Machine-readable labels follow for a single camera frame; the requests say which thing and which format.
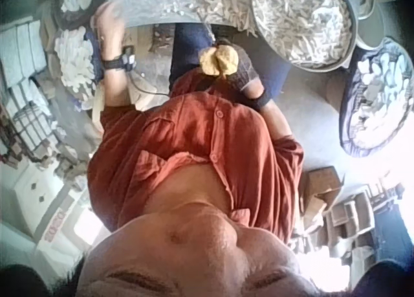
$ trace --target brown work glove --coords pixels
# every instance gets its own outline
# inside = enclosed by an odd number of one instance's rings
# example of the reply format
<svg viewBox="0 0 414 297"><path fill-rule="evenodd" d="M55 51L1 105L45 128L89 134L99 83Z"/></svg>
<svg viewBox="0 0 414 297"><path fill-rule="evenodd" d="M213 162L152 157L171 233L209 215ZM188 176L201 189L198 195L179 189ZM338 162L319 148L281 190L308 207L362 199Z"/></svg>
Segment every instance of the brown work glove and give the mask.
<svg viewBox="0 0 414 297"><path fill-rule="evenodd" d="M258 73L252 65L252 61L242 47L230 43L227 39L217 40L217 45L231 46L239 55L239 66L237 68L237 72L227 76L228 83L234 89L243 91L250 82L259 78Z"/></svg>

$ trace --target cable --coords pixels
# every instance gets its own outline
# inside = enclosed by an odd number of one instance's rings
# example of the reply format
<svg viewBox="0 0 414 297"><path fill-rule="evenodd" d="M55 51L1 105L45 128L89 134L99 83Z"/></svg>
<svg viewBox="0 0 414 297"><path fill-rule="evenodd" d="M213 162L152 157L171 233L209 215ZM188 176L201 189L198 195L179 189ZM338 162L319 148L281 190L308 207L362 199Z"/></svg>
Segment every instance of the cable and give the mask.
<svg viewBox="0 0 414 297"><path fill-rule="evenodd" d="M165 93L154 93L154 92L149 92L149 91L145 91L145 90L139 89L139 88L136 86L136 84L135 84L135 82L134 82L134 79L132 78L132 74L131 74L131 72L129 72L127 75L129 76L129 79L131 80L131 83L134 85L134 87L135 87L135 89L136 89L136 90L138 90L138 91L140 91L140 92L143 92L143 93L146 93L146 94L152 94L152 95L164 95L164 96L167 96L167 97L169 98L169 95L168 95L168 94L165 94Z"/></svg>

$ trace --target hand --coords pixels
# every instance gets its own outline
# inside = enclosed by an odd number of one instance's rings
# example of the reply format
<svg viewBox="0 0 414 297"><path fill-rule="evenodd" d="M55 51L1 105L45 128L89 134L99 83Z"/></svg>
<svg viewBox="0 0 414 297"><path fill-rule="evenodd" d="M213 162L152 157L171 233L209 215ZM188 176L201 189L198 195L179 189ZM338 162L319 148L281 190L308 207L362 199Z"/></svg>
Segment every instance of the hand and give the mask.
<svg viewBox="0 0 414 297"><path fill-rule="evenodd" d="M217 45L232 46L239 56L239 66L237 68L237 72L227 77L228 82L233 86L233 88L243 92L248 98L260 97L263 93L263 90L260 92L260 87L258 87L258 85L261 85L261 81L246 51L242 47L230 43L226 39L220 39L217 42Z"/></svg>
<svg viewBox="0 0 414 297"><path fill-rule="evenodd" d="M102 59L113 60L122 53L125 34L122 7L117 2L104 3L96 11L94 18L99 40L102 41Z"/></svg>

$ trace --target cardboard box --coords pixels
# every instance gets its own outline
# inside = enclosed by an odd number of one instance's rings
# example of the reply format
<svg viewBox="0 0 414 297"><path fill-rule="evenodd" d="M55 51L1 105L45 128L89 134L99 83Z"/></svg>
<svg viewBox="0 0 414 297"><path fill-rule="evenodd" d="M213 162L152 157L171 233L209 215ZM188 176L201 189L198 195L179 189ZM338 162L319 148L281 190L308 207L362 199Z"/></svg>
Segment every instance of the cardboard box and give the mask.
<svg viewBox="0 0 414 297"><path fill-rule="evenodd" d="M305 189L306 208L312 197L317 197L327 204L326 210L330 210L339 196L342 189L341 180L335 170L335 167L310 171L307 175L307 183Z"/></svg>

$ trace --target glove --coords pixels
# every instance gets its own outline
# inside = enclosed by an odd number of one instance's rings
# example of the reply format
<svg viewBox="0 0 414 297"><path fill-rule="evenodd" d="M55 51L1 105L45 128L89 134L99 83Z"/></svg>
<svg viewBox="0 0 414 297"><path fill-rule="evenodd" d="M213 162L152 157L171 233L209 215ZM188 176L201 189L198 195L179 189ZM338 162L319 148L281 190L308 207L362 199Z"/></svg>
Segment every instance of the glove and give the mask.
<svg viewBox="0 0 414 297"><path fill-rule="evenodd" d="M259 78L258 73L252 65L252 61L242 47L230 43L227 39L218 40L217 45L231 46L239 56L239 65L237 67L237 72L227 76L228 83L234 89L243 91L250 82Z"/></svg>

